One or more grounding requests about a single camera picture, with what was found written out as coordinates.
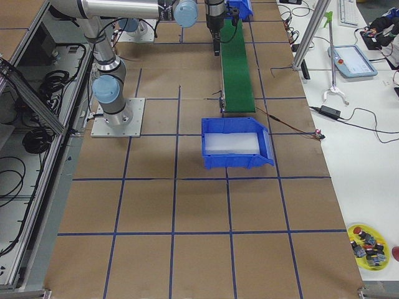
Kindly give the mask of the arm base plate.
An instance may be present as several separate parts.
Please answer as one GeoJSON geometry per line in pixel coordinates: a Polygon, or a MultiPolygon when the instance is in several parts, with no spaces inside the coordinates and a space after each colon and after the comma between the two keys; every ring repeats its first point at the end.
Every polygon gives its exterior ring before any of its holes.
{"type": "Polygon", "coordinates": [[[156,19],[144,19],[138,21],[138,27],[133,32],[123,32],[118,39],[119,42],[152,43],[155,40],[154,28],[156,19]]]}
{"type": "Polygon", "coordinates": [[[115,115],[104,113],[101,104],[99,104],[97,113],[103,114],[103,116],[94,119],[91,137],[122,138],[131,136],[139,138],[144,109],[144,98],[126,98],[125,109],[115,115]]]}

